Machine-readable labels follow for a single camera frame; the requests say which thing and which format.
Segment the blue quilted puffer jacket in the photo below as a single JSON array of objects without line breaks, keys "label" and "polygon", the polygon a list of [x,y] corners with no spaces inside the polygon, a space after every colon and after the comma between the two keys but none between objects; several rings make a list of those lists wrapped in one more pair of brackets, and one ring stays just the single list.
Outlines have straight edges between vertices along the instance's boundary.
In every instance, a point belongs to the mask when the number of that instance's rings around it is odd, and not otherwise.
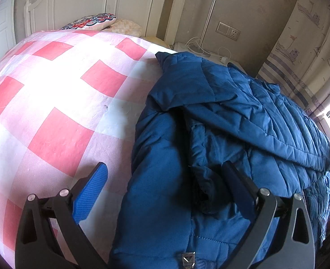
[{"label": "blue quilted puffer jacket", "polygon": [[132,177],[118,216],[111,268],[180,268],[194,252],[218,268],[250,222],[221,166],[259,188],[303,193],[320,249],[330,217],[330,140],[277,85],[188,52],[158,52],[162,76],[136,125]]}]

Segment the pink checkered bed quilt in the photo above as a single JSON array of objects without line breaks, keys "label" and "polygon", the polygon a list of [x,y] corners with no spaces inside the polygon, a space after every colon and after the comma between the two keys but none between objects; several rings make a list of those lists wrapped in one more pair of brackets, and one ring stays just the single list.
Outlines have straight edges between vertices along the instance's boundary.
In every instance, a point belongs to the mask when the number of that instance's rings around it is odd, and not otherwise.
[{"label": "pink checkered bed quilt", "polygon": [[165,51],[126,35],[59,30],[31,35],[0,60],[0,255],[9,266],[27,197],[71,188],[99,162],[108,179],[80,226],[109,258],[136,124]]}]

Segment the sailboat print curtain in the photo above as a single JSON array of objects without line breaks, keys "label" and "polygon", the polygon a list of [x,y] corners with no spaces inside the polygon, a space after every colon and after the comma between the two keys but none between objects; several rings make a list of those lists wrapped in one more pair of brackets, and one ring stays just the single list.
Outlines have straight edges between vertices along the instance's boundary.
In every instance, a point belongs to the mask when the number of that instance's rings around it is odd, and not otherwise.
[{"label": "sailboat print curtain", "polygon": [[330,106],[330,0],[297,0],[257,77],[279,85],[311,118]]}]

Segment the yellow pillow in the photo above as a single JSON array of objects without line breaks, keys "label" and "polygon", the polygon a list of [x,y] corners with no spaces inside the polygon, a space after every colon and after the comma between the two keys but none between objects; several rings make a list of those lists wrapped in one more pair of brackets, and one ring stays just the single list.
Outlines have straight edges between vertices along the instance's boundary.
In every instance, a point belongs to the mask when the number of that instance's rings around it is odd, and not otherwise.
[{"label": "yellow pillow", "polygon": [[150,43],[165,47],[167,49],[171,49],[170,45],[168,45],[168,43],[166,43],[165,41],[157,38],[157,37],[143,37],[143,40],[146,40]]}]

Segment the cream floral pillow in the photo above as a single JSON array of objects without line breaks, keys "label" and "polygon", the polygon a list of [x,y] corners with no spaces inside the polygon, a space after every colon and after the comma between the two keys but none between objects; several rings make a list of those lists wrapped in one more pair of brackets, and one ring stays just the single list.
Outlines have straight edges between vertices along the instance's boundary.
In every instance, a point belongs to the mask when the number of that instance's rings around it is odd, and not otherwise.
[{"label": "cream floral pillow", "polygon": [[133,21],[119,19],[111,26],[103,29],[103,32],[118,33],[139,38],[142,36],[143,29]]}]

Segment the patterned red blue pillow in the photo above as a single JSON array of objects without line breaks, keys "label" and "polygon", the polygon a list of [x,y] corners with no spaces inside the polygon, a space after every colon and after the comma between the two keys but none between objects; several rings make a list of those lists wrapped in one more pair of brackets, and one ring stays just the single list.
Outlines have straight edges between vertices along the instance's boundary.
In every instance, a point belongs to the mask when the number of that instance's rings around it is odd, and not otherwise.
[{"label": "patterned red blue pillow", "polygon": [[99,13],[97,15],[84,16],[68,23],[60,30],[95,30],[101,31],[116,22],[116,16],[110,13]]}]

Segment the white wooden headboard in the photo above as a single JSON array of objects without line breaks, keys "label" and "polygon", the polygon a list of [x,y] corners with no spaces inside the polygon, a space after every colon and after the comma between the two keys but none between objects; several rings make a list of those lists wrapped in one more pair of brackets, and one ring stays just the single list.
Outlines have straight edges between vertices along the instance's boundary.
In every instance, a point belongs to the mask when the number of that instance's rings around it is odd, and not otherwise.
[{"label": "white wooden headboard", "polygon": [[185,0],[26,0],[25,35],[56,30],[84,16],[111,13],[136,22],[143,37],[159,37],[173,45]]}]

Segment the wall socket panel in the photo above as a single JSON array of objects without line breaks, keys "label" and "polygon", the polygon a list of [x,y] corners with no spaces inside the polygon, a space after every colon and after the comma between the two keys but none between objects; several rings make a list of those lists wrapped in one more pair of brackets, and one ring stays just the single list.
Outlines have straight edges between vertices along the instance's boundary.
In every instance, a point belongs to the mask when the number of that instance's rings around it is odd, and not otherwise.
[{"label": "wall socket panel", "polygon": [[228,37],[234,41],[237,41],[238,37],[240,36],[239,30],[237,30],[236,28],[229,26],[221,21],[218,23],[216,32],[221,35],[224,35],[225,37]]}]

